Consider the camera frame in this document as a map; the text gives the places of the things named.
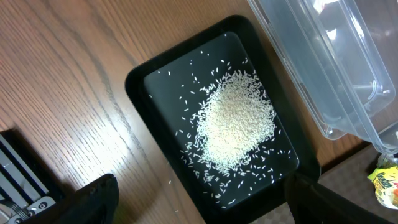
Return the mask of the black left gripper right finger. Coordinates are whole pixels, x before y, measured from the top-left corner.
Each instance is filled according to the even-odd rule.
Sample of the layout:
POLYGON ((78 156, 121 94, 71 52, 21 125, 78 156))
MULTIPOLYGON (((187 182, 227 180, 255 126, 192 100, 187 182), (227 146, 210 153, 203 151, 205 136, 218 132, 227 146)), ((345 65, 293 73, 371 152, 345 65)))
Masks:
POLYGON ((286 178, 284 194, 295 223, 389 223, 301 174, 286 178))

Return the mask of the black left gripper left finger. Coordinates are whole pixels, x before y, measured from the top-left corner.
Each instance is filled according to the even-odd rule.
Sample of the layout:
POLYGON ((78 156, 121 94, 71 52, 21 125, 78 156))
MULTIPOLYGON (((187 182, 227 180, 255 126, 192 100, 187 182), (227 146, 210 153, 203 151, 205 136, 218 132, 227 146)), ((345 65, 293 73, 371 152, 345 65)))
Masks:
POLYGON ((112 224, 118 203, 117 179, 105 174, 24 223, 112 224))

